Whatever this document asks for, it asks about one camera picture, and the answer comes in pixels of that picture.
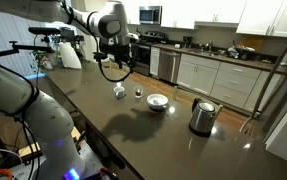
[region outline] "blue light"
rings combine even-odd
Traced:
[[[80,180],[80,176],[77,174],[74,168],[65,173],[64,178],[66,180]]]

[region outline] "glass cup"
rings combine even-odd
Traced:
[[[143,95],[143,87],[142,86],[135,86],[134,93],[136,98],[141,98]]]

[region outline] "dark countertop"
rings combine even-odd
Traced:
[[[189,52],[190,50],[195,50],[193,48],[175,48],[174,45],[170,45],[170,44],[153,44],[152,47],[157,47],[160,49],[166,49],[166,50],[176,51],[176,52],[185,53],[185,54],[189,54],[189,55],[193,55],[193,56],[199,56],[199,57],[203,57],[203,58],[213,59],[213,60],[217,60],[217,61],[221,61],[221,62],[237,64],[237,65],[241,65],[241,66],[259,69],[262,71],[270,71],[273,67],[273,64],[262,63],[260,61],[243,61],[243,60],[239,60],[239,59],[228,58],[225,56],[207,56],[207,55],[196,54],[193,52]],[[279,74],[286,74],[287,73],[287,66],[280,66],[276,72]]]
[[[287,161],[269,153],[265,145],[215,122],[210,138],[188,129],[191,108],[169,99],[171,113],[149,109],[146,98],[136,99],[125,80],[126,96],[114,97],[115,83],[101,75],[97,64],[83,70],[45,71],[50,80],[89,120],[89,124],[128,166],[143,178],[159,179],[287,179]],[[119,75],[105,69],[108,77]]]

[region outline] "small cup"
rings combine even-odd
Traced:
[[[123,98],[124,97],[124,90],[125,88],[124,87],[115,87],[114,88],[114,92],[115,92],[115,97],[120,99],[120,98]]]
[[[142,86],[135,86],[134,93],[136,98],[141,98],[143,95],[143,87]]]

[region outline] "electric kettle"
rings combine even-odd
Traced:
[[[189,128],[198,136],[209,137],[216,118],[215,107],[203,102],[202,99],[194,99],[192,105],[192,117]]]

